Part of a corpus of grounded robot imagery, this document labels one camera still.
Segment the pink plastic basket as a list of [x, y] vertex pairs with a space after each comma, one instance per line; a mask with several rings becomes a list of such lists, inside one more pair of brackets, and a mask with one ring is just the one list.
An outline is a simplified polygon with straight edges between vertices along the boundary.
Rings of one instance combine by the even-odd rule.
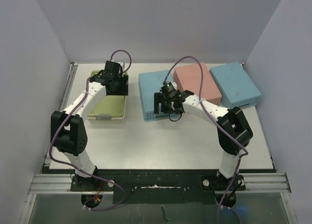
[[[222, 95], [213, 80], [207, 65], [201, 62], [201, 66], [203, 68], [201, 97], [212, 104], [221, 105]], [[177, 83], [180, 92], [189, 90], [199, 96], [201, 70], [197, 63], [176, 67], [173, 72], [173, 79], [174, 82]]]

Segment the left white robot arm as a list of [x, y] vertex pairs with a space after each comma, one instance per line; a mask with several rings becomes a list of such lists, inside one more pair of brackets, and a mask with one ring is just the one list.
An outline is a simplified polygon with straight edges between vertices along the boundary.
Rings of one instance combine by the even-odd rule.
[[124, 64], [106, 61], [104, 68], [86, 80], [83, 92], [62, 111], [51, 115], [51, 142], [48, 155], [56, 163], [75, 169], [75, 174], [83, 177], [82, 185], [94, 190], [99, 185], [86, 146], [88, 143], [85, 120], [95, 106], [107, 96], [127, 96], [128, 75]]

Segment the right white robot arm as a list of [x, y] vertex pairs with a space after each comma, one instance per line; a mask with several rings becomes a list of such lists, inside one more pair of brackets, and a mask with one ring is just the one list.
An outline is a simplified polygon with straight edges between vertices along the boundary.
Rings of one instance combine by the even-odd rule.
[[179, 116], [187, 113], [214, 124], [223, 150], [217, 183], [222, 189], [234, 184], [233, 175], [242, 156], [248, 153], [245, 148], [254, 135], [241, 108], [212, 104], [189, 90], [180, 92], [169, 82], [154, 93], [154, 113]]

